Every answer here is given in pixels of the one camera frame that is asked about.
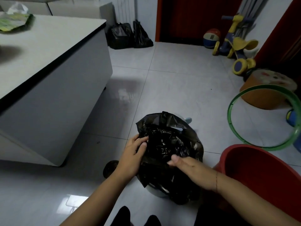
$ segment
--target hand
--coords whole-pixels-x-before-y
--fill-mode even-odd
[[[217,171],[200,161],[191,157],[181,158],[177,155],[172,155],[168,164],[178,167],[198,186],[206,190],[217,191]]]
[[[139,134],[129,139],[115,170],[126,181],[130,181],[138,173],[142,156],[146,150],[148,137],[138,139],[138,136]]]

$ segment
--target forearm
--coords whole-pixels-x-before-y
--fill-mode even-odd
[[[126,184],[115,171],[61,226],[104,225]]]
[[[218,174],[217,187],[218,193],[253,226],[301,225],[248,187],[226,175]]]

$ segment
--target red plastic tub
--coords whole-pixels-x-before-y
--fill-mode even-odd
[[[236,144],[224,150],[214,169],[301,222],[301,176],[276,156],[258,147]]]

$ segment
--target bracelet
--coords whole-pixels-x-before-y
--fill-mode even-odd
[[[216,171],[216,182],[215,182],[215,192],[217,193],[217,174],[218,172]]]

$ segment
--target ball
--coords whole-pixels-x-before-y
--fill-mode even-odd
[[[203,36],[204,47],[214,48],[215,43],[219,41],[221,32],[218,29],[210,29]]]

